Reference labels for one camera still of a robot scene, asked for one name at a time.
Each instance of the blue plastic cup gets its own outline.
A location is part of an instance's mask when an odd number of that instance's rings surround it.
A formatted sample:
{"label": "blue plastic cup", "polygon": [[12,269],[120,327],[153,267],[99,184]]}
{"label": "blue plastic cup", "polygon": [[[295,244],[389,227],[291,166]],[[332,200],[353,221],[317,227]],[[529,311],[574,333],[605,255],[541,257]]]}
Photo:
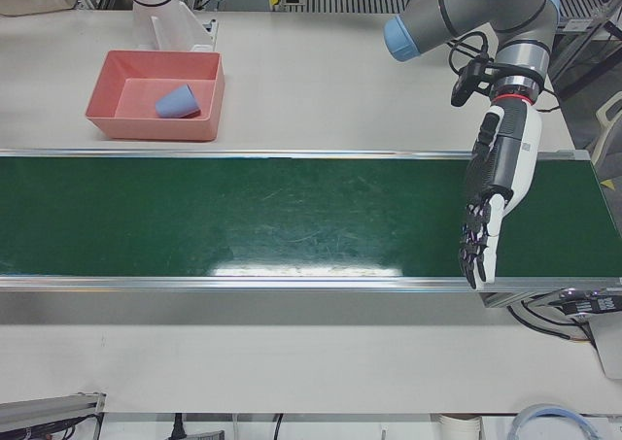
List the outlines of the blue plastic cup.
{"label": "blue plastic cup", "polygon": [[182,85],[155,102],[155,110],[160,118],[183,118],[199,108],[190,86]]}

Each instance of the white tabletop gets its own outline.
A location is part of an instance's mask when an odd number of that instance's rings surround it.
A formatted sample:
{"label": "white tabletop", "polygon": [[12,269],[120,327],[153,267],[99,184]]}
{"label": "white tabletop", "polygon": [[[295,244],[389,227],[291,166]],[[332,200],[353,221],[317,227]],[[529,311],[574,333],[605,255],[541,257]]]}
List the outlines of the white tabletop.
{"label": "white tabletop", "polygon": [[[440,49],[409,63],[385,17],[220,14],[225,101],[208,144],[107,140],[84,117],[129,13],[0,19],[0,147],[469,150],[488,102],[449,105]],[[542,107],[554,106],[550,97]],[[571,149],[546,115],[541,149]],[[3,293],[0,403],[108,393],[112,412],[619,413],[589,345],[531,332],[476,294]]]}
{"label": "white tabletop", "polygon": [[[205,21],[212,16],[202,16]],[[219,13],[225,99],[212,143],[111,141],[85,118],[108,50],[134,49],[130,12],[0,18],[0,147],[468,151],[489,105],[453,108],[448,48],[407,63],[382,38],[387,16]],[[540,108],[556,105],[543,95]],[[541,152],[572,149],[543,116]]]}

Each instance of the salmon plastic bin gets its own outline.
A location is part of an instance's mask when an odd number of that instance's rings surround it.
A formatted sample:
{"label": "salmon plastic bin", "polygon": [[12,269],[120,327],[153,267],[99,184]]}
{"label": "salmon plastic bin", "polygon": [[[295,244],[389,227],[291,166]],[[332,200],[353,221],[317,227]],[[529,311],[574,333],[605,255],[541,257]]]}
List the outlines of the salmon plastic bin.
{"label": "salmon plastic bin", "polygon": [[[159,118],[156,101],[189,85],[199,113]],[[113,139],[213,141],[225,77],[221,55],[198,51],[109,51],[86,117]]]}

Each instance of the conveyor belt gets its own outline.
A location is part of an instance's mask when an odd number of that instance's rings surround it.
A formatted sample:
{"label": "conveyor belt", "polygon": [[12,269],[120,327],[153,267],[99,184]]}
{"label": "conveyor belt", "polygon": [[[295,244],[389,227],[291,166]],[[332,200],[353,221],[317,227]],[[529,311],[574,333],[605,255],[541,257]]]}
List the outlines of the conveyor belt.
{"label": "conveyor belt", "polygon": [[[460,277],[463,160],[0,158],[0,274]],[[501,277],[620,277],[589,161],[541,161]]]}

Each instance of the red ring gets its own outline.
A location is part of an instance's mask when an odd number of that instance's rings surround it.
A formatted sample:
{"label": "red ring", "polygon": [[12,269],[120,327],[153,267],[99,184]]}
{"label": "red ring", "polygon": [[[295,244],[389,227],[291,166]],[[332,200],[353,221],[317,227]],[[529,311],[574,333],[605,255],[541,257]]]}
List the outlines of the red ring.
{"label": "red ring", "polygon": [[499,97],[495,98],[495,100],[493,100],[493,103],[497,103],[499,100],[503,100],[504,98],[520,98],[521,100],[525,100],[530,105],[534,105],[535,103],[531,99],[527,98],[525,95],[518,95],[517,93],[505,93],[503,95],[500,95]]}

